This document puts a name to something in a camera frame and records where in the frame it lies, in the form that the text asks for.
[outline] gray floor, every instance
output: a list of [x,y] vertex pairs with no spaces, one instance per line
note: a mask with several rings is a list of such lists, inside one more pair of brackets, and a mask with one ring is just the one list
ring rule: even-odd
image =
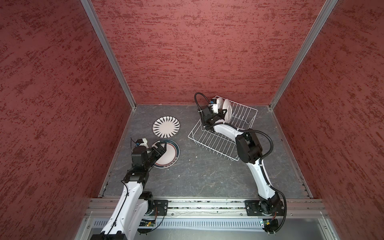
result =
[[[267,133],[274,142],[273,152],[265,158],[265,168],[272,184],[287,198],[302,198],[298,181],[277,127],[267,107],[259,106],[253,129]],[[188,134],[199,120],[197,107],[190,105],[140,105],[137,107],[113,167],[104,196],[120,196],[120,182],[131,167],[131,138],[146,138],[152,145],[160,138],[152,132],[156,119],[173,116],[180,121],[180,131],[171,138],[180,147],[177,162],[169,168],[153,168],[145,186],[156,197],[239,197],[256,198],[257,187],[249,168],[242,161],[231,161],[196,145]],[[268,141],[259,136],[264,152]]]

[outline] blue-rimmed plate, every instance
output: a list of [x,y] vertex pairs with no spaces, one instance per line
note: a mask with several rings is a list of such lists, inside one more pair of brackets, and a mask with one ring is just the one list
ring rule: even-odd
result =
[[179,158],[180,149],[177,143],[169,139],[162,139],[160,141],[155,142],[152,147],[155,147],[158,142],[166,142],[167,143],[167,151],[164,153],[159,160],[155,162],[155,167],[157,168],[167,168],[172,166],[177,159]]

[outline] textured red wall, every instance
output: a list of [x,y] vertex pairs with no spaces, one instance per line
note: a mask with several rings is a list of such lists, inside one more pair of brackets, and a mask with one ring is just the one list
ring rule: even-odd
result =
[[137,103],[269,104],[324,0],[93,0]]
[[383,12],[339,0],[275,108],[342,239],[384,236]]
[[73,239],[130,109],[78,0],[0,3],[1,239]]

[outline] white wire dish rack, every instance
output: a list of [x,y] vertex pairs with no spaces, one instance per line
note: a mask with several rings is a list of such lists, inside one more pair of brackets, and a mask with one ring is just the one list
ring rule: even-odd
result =
[[[233,101],[230,101],[230,103],[232,106],[232,117],[229,123],[242,129],[252,128],[257,109]],[[236,143],[221,133],[205,130],[201,120],[196,123],[188,138],[192,139],[197,145],[209,149],[209,151],[216,152],[216,154],[220,153],[231,160],[239,160]]]

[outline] black mounting plate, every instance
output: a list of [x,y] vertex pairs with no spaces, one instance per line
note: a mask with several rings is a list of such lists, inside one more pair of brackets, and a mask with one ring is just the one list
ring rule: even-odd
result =
[[[247,216],[263,216],[263,217],[268,217],[264,215],[260,210],[259,210],[259,200],[245,200],[245,210],[247,211]],[[283,206],[283,203],[280,202],[277,206],[277,209],[279,211],[276,212],[276,216],[284,216],[284,210],[281,208]]]

